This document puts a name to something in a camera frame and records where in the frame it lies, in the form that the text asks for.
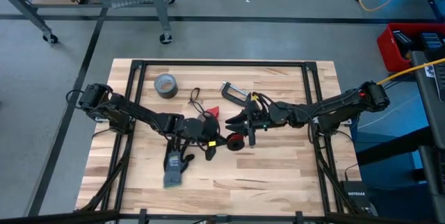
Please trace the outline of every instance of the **concrete floor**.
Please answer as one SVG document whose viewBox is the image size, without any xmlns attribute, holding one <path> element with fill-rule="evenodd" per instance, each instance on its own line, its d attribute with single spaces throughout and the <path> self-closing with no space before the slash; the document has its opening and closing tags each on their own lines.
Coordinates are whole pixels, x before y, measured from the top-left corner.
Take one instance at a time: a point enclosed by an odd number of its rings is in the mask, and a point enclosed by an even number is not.
<svg viewBox="0 0 445 224">
<path fill-rule="evenodd" d="M 169 13 L 434 18 L 426 0 L 395 0 L 376 13 L 364 12 L 354 0 L 248 1 L 177 0 Z M 369 7 L 383 1 L 364 0 Z M 436 1 L 444 5 L 443 0 Z M 0 13 L 18 12 L 0 0 Z M 98 15 L 99 10 L 41 9 L 39 13 Z M 149 8 L 123 8 L 108 14 L 154 12 Z M 60 44 L 44 43 L 39 30 L 28 21 L 0 21 L 0 218 L 23 216 L 29 206 L 65 108 L 65 93 L 76 79 L 95 26 L 95 22 L 47 23 Z M 343 91 L 387 76 L 376 44 L 385 25 L 173 22 L 172 28 L 174 42 L 161 45 L 157 22 L 105 22 L 84 85 L 106 82 L 114 58 L 332 60 Z M 391 106 L 382 113 L 363 114 L 359 126 L 366 126 L 360 131 L 400 136 L 427 124 L 415 83 L 402 83 L 388 93 Z M 382 116 L 385 117 L 367 125 Z M 75 112 L 41 214 L 73 210 L 94 128 L 94 122 L 84 113 Z"/>
</svg>

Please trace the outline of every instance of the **red toolbox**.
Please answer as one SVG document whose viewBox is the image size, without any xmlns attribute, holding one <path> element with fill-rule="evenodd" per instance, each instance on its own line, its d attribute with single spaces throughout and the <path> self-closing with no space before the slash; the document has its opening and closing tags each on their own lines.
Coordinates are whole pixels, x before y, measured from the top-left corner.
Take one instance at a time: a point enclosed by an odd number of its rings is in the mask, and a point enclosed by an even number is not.
<svg viewBox="0 0 445 224">
<path fill-rule="evenodd" d="M 445 24 L 388 24 L 385 31 L 377 38 L 377 44 L 385 66 L 390 72 L 400 72 L 411 67 L 411 60 L 403 58 L 398 50 L 396 39 L 392 33 L 395 30 L 400 30 L 406 36 L 416 40 L 420 32 L 438 32 L 445 35 Z"/>
</svg>

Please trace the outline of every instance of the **wooden table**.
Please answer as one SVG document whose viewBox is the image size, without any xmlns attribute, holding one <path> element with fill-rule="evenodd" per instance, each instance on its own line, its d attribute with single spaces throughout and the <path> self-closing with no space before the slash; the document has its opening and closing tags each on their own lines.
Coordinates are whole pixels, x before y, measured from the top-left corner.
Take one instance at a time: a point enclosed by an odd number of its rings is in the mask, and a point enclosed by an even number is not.
<svg viewBox="0 0 445 224">
<path fill-rule="evenodd" d="M 114 92 L 124 94 L 131 61 L 113 61 L 108 84 Z M 334 63 L 317 61 L 317 66 L 323 97 L 338 95 Z M 179 92 L 172 99 L 162 99 L 154 90 L 154 79 L 163 73 L 172 74 L 177 80 Z M 244 91 L 264 93 L 275 101 L 306 103 L 299 67 L 149 66 L 140 104 L 156 112 L 196 117 L 197 111 L 187 102 L 191 90 L 199 87 L 205 109 L 220 107 L 221 134 L 226 136 L 229 131 L 224 128 L 224 121 L 238 114 L 241 107 L 222 98 L 218 92 L 222 81 L 230 81 Z M 314 91 L 311 77 L 309 81 Z M 107 128 L 108 124 L 98 124 L 96 131 Z M 349 133 L 345 127 L 340 130 Z M 93 139 L 76 207 L 84 206 L 105 181 L 114 140 L 112 132 Z M 246 144 L 244 149 L 232 152 L 222 146 L 212 161 L 206 161 L 197 147 L 189 147 L 186 153 L 193 153 L 195 159 L 184 172 L 182 185 L 171 189 L 163 188 L 165 145 L 162 136 L 137 122 L 122 213 L 138 214 L 146 208 L 151 214 L 293 216 L 295 211 L 302 211 L 304 216 L 323 215 L 314 147 L 308 141 L 306 127 L 257 131 L 254 148 Z M 353 144 L 348 137 L 337 134 L 332 137 L 332 149 L 339 179 L 343 179 L 344 170 L 357 163 Z M 348 177 L 360 179 L 357 166 L 348 170 Z M 333 190 L 326 180 L 331 210 L 335 211 Z"/>
</svg>

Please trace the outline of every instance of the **red object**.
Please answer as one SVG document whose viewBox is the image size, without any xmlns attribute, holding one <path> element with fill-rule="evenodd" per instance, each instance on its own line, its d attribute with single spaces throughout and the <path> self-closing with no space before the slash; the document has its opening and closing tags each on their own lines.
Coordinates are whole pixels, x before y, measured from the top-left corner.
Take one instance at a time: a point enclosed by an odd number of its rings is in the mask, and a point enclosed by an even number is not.
<svg viewBox="0 0 445 224">
<path fill-rule="evenodd" d="M 385 31 L 377 38 L 377 44 L 385 66 L 390 72 L 400 72 L 411 67 L 411 60 L 403 58 L 398 50 L 396 39 L 392 33 L 395 30 L 400 30 L 412 40 L 419 39 L 420 32 L 438 32 L 445 35 L 445 25 L 443 24 L 388 24 Z"/>
<path fill-rule="evenodd" d="M 206 111 L 211 113 L 217 119 L 218 119 L 218 116 L 220 115 L 220 107 L 219 106 L 215 106 L 212 109 L 207 109 Z"/>
</svg>

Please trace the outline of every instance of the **duct tape roll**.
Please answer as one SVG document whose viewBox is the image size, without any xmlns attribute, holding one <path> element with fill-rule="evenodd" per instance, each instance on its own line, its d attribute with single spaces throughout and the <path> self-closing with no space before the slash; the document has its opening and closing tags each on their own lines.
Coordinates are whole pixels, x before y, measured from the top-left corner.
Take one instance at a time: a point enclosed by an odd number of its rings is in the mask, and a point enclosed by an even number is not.
<svg viewBox="0 0 445 224">
<path fill-rule="evenodd" d="M 161 74 L 154 80 L 154 89 L 164 99 L 173 98 L 178 93 L 178 85 L 171 74 Z"/>
</svg>

